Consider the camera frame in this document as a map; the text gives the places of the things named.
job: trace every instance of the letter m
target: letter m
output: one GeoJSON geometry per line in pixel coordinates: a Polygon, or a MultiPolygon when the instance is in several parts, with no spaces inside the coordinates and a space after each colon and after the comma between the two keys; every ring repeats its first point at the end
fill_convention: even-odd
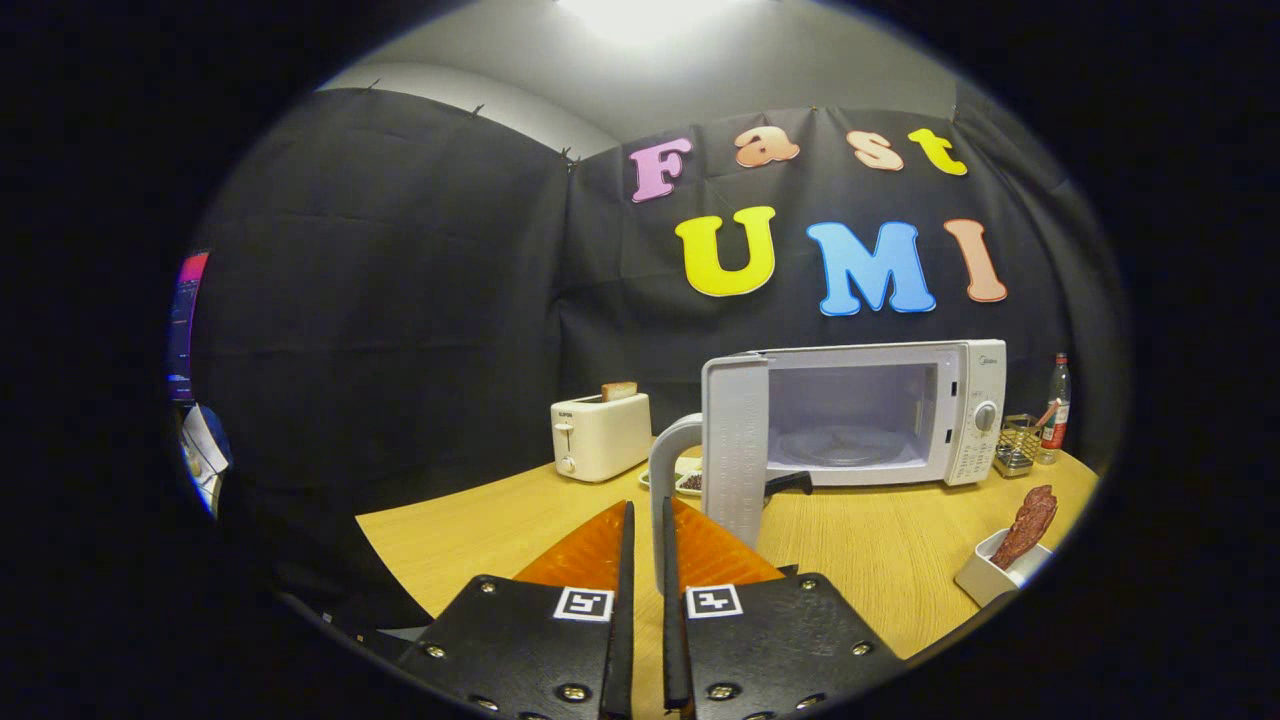
{"type": "Polygon", "coordinates": [[[817,223],[805,231],[822,249],[827,272],[827,299],[819,304],[823,315],[852,315],[861,309],[854,297],[850,281],[863,297],[879,311],[893,278],[893,296],[888,306],[899,313],[928,313],[937,301],[924,287],[920,256],[915,251],[915,225],[884,223],[876,240],[876,251],[868,252],[861,241],[842,223],[817,223]]]}

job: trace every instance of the plastic bottle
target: plastic bottle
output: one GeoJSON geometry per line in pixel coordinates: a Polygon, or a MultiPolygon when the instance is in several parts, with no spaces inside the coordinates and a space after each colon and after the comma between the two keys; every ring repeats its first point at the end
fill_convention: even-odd
{"type": "Polygon", "coordinates": [[[1046,413],[1055,404],[1057,404],[1057,410],[1050,415],[1041,433],[1041,450],[1039,455],[1036,456],[1036,461],[1041,465],[1057,462],[1057,452],[1062,448],[1062,438],[1066,436],[1066,416],[1071,410],[1071,373],[1066,369],[1066,352],[1059,352],[1057,359],[1053,360],[1053,377],[1050,378],[1048,383],[1046,413]]]}

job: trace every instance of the black curtain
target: black curtain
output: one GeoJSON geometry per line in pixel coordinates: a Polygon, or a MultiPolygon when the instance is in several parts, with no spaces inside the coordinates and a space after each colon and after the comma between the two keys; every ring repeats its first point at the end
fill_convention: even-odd
{"type": "Polygon", "coordinates": [[[484,117],[422,97],[307,97],[248,154],[210,209],[192,382],[237,470],[223,521],[279,582],[379,626],[421,619],[353,516],[438,497],[552,460],[548,406],[634,379],[653,429],[700,407],[710,357],[744,350],[1002,338],[1006,411],[1043,409],[1053,354],[1076,392],[1066,450],[1097,466],[1121,419],[1111,395],[1123,320],[1092,217],[1025,133],[961,94],[952,120],[896,111],[771,110],[672,128],[570,164],[484,117]],[[744,168],[733,138],[777,126],[800,146],[744,168]],[[969,172],[940,172],[908,140],[948,138],[969,172]],[[874,170],[851,129],[905,160],[874,170]],[[635,204],[627,155],[687,137],[676,190],[635,204]],[[685,277],[682,220],[718,215],[726,269],[746,264],[736,210],[769,205],[777,258],[755,292],[709,297],[685,277]],[[950,219],[974,219],[1009,297],[978,304],[950,219]],[[868,247],[916,227],[937,306],[826,316],[805,228],[838,222],[868,247]]]}
{"type": "Polygon", "coordinates": [[[562,395],[586,393],[602,380],[636,379],[652,395],[654,430],[660,432],[700,409],[700,369],[710,357],[765,347],[1000,338],[1009,352],[1006,413],[1042,413],[1053,356],[1068,352],[1083,382],[1074,392],[1065,448],[1091,465],[1110,457],[1119,434],[1115,402],[1105,389],[1111,386],[1092,383],[1089,374],[1117,366],[1106,357],[1115,354],[1108,343],[1117,334],[1115,313],[1121,309],[1120,296],[1097,277],[1106,269],[1097,252],[1101,240],[1092,234],[1088,211],[1068,184],[1044,188],[1009,181],[1041,177],[1046,172],[1041,155],[997,154],[988,150],[991,145],[991,135],[973,140],[947,119],[794,109],[675,128],[584,160],[570,184],[557,300],[562,395]],[[733,138],[759,126],[786,131],[800,154],[756,168],[737,164],[733,138]],[[951,154],[968,173],[950,176],[934,168],[906,137],[919,128],[951,140],[951,154]],[[845,140],[854,129],[883,136],[905,167],[897,172],[865,167],[845,140]],[[632,202],[636,172],[628,155],[680,137],[690,138],[694,149],[684,158],[675,191],[632,202]],[[694,290],[673,228],[690,218],[718,215],[721,264],[739,269],[748,263],[746,236],[732,215],[756,205],[777,211],[771,222],[773,277],[759,290],[732,297],[694,290]],[[943,229],[956,218],[984,225],[1007,299],[989,304],[969,299],[960,247],[943,229]],[[805,228],[844,223],[874,250],[881,224],[891,220],[918,229],[916,249],[936,309],[897,313],[886,302],[876,311],[864,302],[855,315],[823,315],[822,252],[805,228]]]}
{"type": "Polygon", "coordinates": [[[192,383],[237,459],[221,515],[298,597],[417,623],[355,515],[549,459],[567,177],[483,117],[342,90],[228,181],[197,238],[192,383]]]}

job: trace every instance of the white microwave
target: white microwave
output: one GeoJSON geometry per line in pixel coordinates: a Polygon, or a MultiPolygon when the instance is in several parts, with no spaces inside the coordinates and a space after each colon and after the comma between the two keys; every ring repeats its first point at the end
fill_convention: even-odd
{"type": "Polygon", "coordinates": [[[814,487],[986,478],[1005,366],[1002,340],[758,350],[708,361],[703,411],[677,420],[650,450],[655,551],[675,457],[696,445],[703,512],[753,547],[772,478],[806,470],[814,487]]]}

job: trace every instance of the table surface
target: table surface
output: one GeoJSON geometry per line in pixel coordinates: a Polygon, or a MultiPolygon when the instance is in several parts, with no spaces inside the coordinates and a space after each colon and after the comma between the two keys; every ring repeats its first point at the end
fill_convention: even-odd
{"type": "MultiPolygon", "coordinates": [[[[700,448],[686,455],[696,455],[700,448]]],[[[1055,550],[1075,524],[1097,475],[1060,454],[1053,465],[1005,479],[788,491],[764,509],[756,551],[777,566],[822,573],[859,615],[906,659],[978,611],[955,574],[977,543],[1007,528],[1027,492],[1052,484],[1057,515],[1041,544],[1055,550]]],[[[637,720],[662,708],[662,603],[653,570],[645,464],[588,484],[553,464],[445,497],[356,518],[408,593],[439,615],[475,575],[509,578],[553,543],[620,500],[636,506],[635,661],[637,720]]],[[[694,507],[700,498],[677,496],[694,507]]]]}

